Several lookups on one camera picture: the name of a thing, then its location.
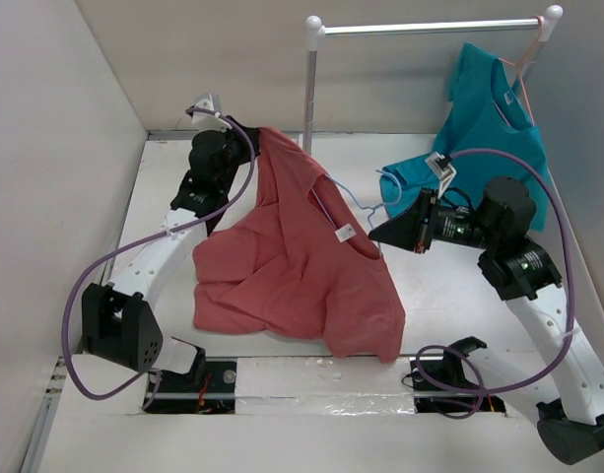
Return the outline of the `red t shirt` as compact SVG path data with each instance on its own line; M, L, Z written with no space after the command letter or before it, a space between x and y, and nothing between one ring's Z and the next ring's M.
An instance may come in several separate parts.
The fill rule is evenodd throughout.
M193 250L196 329L323 340L336 358L400 355L406 313L377 247L325 169L259 132L254 208Z

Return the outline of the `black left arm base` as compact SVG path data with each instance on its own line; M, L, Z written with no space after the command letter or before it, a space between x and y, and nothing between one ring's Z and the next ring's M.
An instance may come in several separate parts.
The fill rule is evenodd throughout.
M194 346L186 373L149 373L143 400L148 414L229 415L235 413L237 359L209 358Z

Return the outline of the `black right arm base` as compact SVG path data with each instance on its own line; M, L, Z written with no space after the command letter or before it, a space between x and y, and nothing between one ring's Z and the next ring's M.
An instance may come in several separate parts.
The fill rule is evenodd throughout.
M435 380L461 388L474 389L477 384L466 377L467 370L453 354L444 353L436 358L422 359L424 371ZM424 379L414 361L410 362L410 372L404 374L401 383L415 394L414 405L418 414L437 413L449 419L462 420L472 410L480 412L506 413L504 402L496 396L488 396L478 403L476 396L444 391Z

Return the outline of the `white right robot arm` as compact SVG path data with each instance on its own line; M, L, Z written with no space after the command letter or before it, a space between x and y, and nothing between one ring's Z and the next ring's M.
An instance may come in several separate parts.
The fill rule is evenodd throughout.
M435 240L481 249L482 275L530 336L546 374L524 373L476 337L453 343L436 366L419 372L438 389L477 402L499 397L536 427L553 456L575 465L604 450L604 366L574 319L572 278L527 234L535 212L522 182L497 176L474 210L443 206L424 188L369 238L418 254Z

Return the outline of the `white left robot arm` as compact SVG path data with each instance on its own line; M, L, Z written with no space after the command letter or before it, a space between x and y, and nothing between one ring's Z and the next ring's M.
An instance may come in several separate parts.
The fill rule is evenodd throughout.
M186 171L160 227L118 275L82 294L84 349L134 372L162 366L170 355L154 315L162 292L193 248L221 221L238 168L253 166L260 132L230 116L215 118L192 139Z

